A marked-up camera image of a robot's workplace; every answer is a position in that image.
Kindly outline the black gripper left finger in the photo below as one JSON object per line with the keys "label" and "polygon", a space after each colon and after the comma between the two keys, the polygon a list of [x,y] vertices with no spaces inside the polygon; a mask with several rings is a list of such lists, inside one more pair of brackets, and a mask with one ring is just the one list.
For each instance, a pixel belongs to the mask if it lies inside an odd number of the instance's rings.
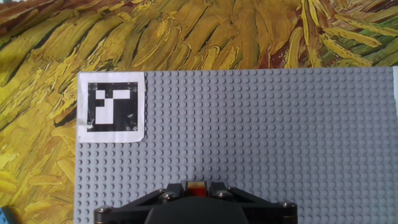
{"label": "black gripper left finger", "polygon": [[169,184],[165,189],[155,190],[133,202],[116,208],[103,205],[94,211],[94,223],[120,224],[144,223],[149,212],[158,205],[184,198],[182,184]]}

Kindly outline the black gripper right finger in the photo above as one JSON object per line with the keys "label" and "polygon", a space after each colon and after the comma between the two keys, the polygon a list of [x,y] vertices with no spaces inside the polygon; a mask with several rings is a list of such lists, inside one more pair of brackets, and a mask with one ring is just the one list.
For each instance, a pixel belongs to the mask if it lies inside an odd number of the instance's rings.
{"label": "black gripper right finger", "polygon": [[289,200],[270,202],[223,182],[211,182],[207,196],[237,205],[249,223],[297,224],[297,204]]}

